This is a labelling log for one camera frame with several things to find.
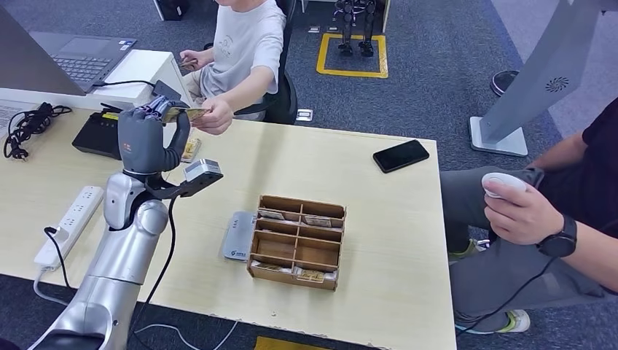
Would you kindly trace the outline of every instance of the black t-shirt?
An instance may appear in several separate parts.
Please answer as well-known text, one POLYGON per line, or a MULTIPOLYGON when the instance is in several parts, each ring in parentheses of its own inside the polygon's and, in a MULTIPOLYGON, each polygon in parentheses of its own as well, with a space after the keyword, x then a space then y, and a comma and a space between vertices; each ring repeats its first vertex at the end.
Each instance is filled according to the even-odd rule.
POLYGON ((558 211, 618 238, 618 98, 583 138, 588 145, 583 161, 547 173, 539 190, 558 211))

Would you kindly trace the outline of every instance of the wooden box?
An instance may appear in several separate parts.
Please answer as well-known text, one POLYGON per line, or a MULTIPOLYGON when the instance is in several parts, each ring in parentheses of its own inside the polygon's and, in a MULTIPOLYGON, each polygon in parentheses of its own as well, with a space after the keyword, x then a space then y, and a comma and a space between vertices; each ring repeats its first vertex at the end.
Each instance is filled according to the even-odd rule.
POLYGON ((247 269, 251 276, 337 289, 345 207, 263 195, 247 269))

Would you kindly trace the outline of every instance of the white power adapter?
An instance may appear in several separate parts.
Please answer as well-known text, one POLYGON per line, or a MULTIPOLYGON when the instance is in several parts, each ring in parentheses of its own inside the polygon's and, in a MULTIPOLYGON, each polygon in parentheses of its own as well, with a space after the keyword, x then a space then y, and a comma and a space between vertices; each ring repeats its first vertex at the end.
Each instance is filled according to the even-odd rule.
MULTIPOLYGON (((66 255, 73 248, 102 199, 103 189, 86 186, 64 214, 59 226, 55 228, 56 232, 52 234, 63 259, 66 259, 66 255)), ((50 239, 45 241, 45 244, 35 256, 34 262, 41 268, 48 268, 52 271, 60 266, 58 252, 50 239)))

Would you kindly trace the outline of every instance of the person's hand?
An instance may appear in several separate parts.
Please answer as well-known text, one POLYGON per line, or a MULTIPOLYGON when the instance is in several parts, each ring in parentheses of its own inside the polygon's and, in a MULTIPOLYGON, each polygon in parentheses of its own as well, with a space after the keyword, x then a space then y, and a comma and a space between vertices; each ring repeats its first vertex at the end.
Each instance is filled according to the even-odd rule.
POLYGON ((209 64, 207 55, 202 51, 185 50, 180 53, 181 67, 190 71, 197 71, 209 64))
POLYGON ((504 240, 521 245, 537 244, 562 230, 562 214, 529 184, 525 192, 495 182, 485 182, 483 187, 504 198, 485 196, 485 216, 493 231, 504 240))
POLYGON ((212 135, 221 135, 229 128, 234 119, 234 111, 222 98, 210 98, 202 104, 210 112, 193 120, 193 126, 212 135))

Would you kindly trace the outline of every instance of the black watch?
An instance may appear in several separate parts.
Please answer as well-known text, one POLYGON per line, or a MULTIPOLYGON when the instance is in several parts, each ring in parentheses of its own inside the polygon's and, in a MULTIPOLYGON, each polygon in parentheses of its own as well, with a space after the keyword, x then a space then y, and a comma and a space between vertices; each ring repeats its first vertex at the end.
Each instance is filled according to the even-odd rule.
POLYGON ((559 233, 548 236, 537 244, 539 252, 548 257, 567 257, 575 252, 577 245, 577 224, 575 220, 564 215, 564 227, 559 233))

